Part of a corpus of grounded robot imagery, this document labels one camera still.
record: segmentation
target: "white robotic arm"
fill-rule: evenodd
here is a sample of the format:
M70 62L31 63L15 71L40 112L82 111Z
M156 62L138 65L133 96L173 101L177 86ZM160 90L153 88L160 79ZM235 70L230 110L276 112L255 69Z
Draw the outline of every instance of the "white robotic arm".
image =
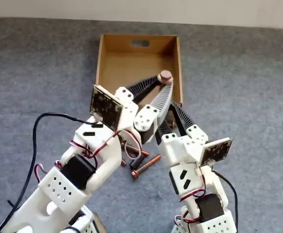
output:
M146 123L150 127L141 127L140 131L134 127L134 119L140 118L136 116L138 103L158 85L157 76L153 76L128 88L120 87L115 95L95 85L90 111L93 116L75 132L72 145L61 157L60 167L54 166L46 174L0 232L81 233L91 229L89 232L95 233L93 214L85 203L121 164L119 134L128 143L137 142L141 150L141 144L153 137L158 122L165 118L172 83L163 86L158 94L160 101L154 99L150 107L146 105L145 109L152 112L148 112L139 125ZM99 167L82 156L87 148L92 152L91 158L102 161ZM47 211L49 206L52 206L51 211Z
M202 131L172 102L170 106L180 132L171 131L166 122L159 127L156 139L169 167L175 193L185 204L175 217L173 233L235 233L236 226L227 209L228 198L219 177L212 171L216 161L227 156L230 138L209 142Z

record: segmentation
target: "white 3d-printed part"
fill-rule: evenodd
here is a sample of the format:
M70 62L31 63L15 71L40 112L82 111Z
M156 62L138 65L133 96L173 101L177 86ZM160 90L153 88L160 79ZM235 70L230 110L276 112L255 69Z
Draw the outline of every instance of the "white 3d-printed part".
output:
M196 124L187 128L185 132L195 143L204 145L209 140L207 134Z
M55 167L38 186L63 212L77 212L88 199Z
M136 118L134 119L134 127L138 131L145 132L150 129L152 123L157 119L158 115L159 109L147 104L139 111Z

